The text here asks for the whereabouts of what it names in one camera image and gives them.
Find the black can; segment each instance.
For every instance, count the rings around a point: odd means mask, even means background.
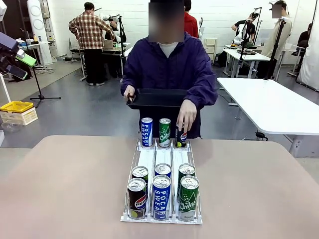
[[[130,217],[141,219],[146,211],[146,182],[142,178],[133,178],[128,183],[130,197]]]
[[[181,131],[178,130],[178,123],[176,124],[176,133],[175,133],[175,146],[176,148],[184,148],[186,146],[187,132],[184,133],[184,123],[181,128]]]
[[[146,167],[137,166],[132,169],[132,178],[142,178],[146,182],[146,198],[149,197],[149,171]]]

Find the purple jacket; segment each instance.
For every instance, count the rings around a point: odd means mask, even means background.
[[[121,93],[128,85],[135,89],[182,89],[188,90],[185,99],[191,100],[198,113],[204,106],[215,104],[216,75],[212,71],[211,60],[198,38],[185,33],[184,42],[179,43],[169,58],[165,56],[157,43],[149,42],[148,37],[139,40],[124,67],[124,79]],[[158,129],[157,121],[167,118],[164,112],[141,112],[141,118],[151,117],[154,120],[154,136]],[[174,135],[178,111],[170,113],[171,131]],[[200,114],[196,117],[188,138],[200,136]]]

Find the man in plaid shirt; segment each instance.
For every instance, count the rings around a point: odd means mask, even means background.
[[[94,15],[94,5],[91,2],[84,4],[85,12],[69,22],[69,29],[84,49],[87,83],[90,86],[104,84],[105,69],[102,59],[104,47],[102,30],[105,30],[114,39],[112,28],[100,17]]]

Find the pepsi logo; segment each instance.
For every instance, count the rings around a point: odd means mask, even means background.
[[[146,202],[146,195],[142,196],[140,199],[138,199],[135,202],[135,207],[137,209],[143,209],[145,207],[145,202]]]
[[[180,136],[180,139],[181,139],[181,141],[185,142],[186,139],[187,139],[187,133],[183,133],[183,134]]]

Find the man in purple jacket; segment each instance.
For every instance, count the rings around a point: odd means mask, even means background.
[[[180,19],[184,21],[183,8],[182,15],[179,14],[180,11],[172,12],[167,9],[172,8],[165,5],[165,17],[156,16],[158,28],[154,32],[159,37],[149,35],[139,40],[130,52],[124,67],[121,93],[129,100],[137,89],[142,88],[187,90],[180,110],[140,110],[140,125],[142,118],[151,117],[154,122],[153,136],[158,137],[159,120],[168,118],[171,120],[171,137],[174,137],[176,123],[181,130],[184,122],[184,131],[188,131],[187,138],[197,138],[201,136],[200,110],[204,106],[215,104],[217,99],[216,75],[201,41],[186,32],[183,39],[179,40],[181,37],[176,34],[174,28],[179,28]]]

